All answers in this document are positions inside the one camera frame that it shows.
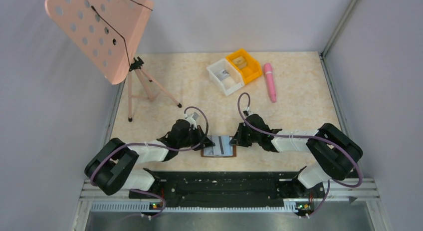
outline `pink tube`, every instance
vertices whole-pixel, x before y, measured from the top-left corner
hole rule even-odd
[[[269,92],[270,100],[272,103],[276,103],[276,88],[273,81],[273,68],[270,63],[264,64],[264,74],[266,74],[267,91]]]

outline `table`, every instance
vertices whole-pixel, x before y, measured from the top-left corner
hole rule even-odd
[[[259,114],[271,129],[311,130],[323,123],[339,128],[338,118],[317,52],[250,52],[263,66],[273,66],[277,102],[267,95],[265,77],[259,77],[226,97],[209,81],[206,67],[229,53],[142,54],[144,67],[163,85],[183,108],[197,106],[210,123],[211,135],[234,135],[241,118],[236,102],[239,95],[251,95],[250,109]],[[144,94],[137,80],[133,94]],[[128,122],[128,89],[124,88],[112,137],[126,143],[149,142],[171,130],[177,119],[183,119],[180,109],[164,94],[154,102],[133,100],[133,121]],[[205,129],[205,122],[199,123]],[[237,147],[235,158],[204,158],[200,151],[180,152],[167,162],[140,164],[135,169],[156,171],[298,171],[315,162],[311,154],[300,152],[272,153],[254,144]]]

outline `white wall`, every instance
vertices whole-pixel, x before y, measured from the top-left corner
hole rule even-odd
[[[394,230],[422,230],[423,0],[362,0],[328,63]]]
[[[116,94],[44,0],[0,0],[0,230],[70,229]]]
[[[153,0],[139,52],[322,51],[351,0]]]

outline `white bin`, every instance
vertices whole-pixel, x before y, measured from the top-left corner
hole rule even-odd
[[[218,75],[222,69],[226,70],[229,76],[223,80],[219,80]],[[207,71],[209,71],[210,80],[213,81],[226,96],[241,89],[241,87],[245,85],[241,74],[225,58],[209,65]]]

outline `yellow bin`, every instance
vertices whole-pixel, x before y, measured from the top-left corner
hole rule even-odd
[[[263,74],[260,63],[258,63],[258,61],[252,58],[251,55],[248,54],[248,52],[246,52],[244,49],[240,49],[235,53],[228,55],[226,59],[241,73],[245,85],[252,82],[254,79],[260,77]],[[241,60],[241,63],[246,62],[246,66],[245,64],[235,64],[233,61],[236,59],[238,61]]]

